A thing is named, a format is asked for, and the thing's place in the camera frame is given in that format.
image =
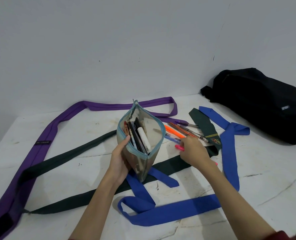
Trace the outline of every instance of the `pink pen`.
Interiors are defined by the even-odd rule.
[[[182,146],[180,146],[180,145],[175,145],[175,148],[177,148],[177,149],[180,150],[180,151],[185,151],[185,148],[182,147]]]

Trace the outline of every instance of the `blue necktie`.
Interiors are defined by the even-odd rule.
[[[249,135],[250,129],[246,126],[226,121],[211,108],[200,106],[199,110],[221,128],[225,129],[225,131],[220,135],[222,143],[223,171],[228,181],[238,191],[239,177],[237,172],[234,135]],[[154,168],[151,168],[149,174],[170,188],[179,186],[179,183],[176,180]],[[215,194],[156,207],[155,202],[147,192],[144,185],[138,181],[134,171],[130,171],[126,179],[134,193],[134,196],[126,196],[122,198],[118,202],[118,209],[134,225],[146,227],[154,226],[198,215],[221,207]],[[124,203],[137,214],[129,215],[123,211],[121,203]]]

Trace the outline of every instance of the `person's right hand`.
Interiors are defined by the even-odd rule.
[[[185,151],[180,152],[180,157],[186,163],[203,172],[214,168],[219,170],[216,163],[210,159],[204,145],[197,138],[192,136],[182,138],[180,145],[185,148]]]

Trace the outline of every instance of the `forearm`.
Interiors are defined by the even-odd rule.
[[[99,240],[117,188],[106,173],[69,239]]]
[[[235,190],[220,170],[199,171],[212,186],[238,240],[262,240],[275,232]]]

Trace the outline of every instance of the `person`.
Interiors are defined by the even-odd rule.
[[[130,169],[128,162],[121,156],[129,139],[130,136],[127,136],[112,151],[109,168],[69,239],[100,239],[113,196]],[[290,239],[283,231],[276,232],[246,202],[210,159],[198,139],[190,136],[183,138],[181,146],[185,150],[180,152],[180,157],[208,180],[238,240]]]

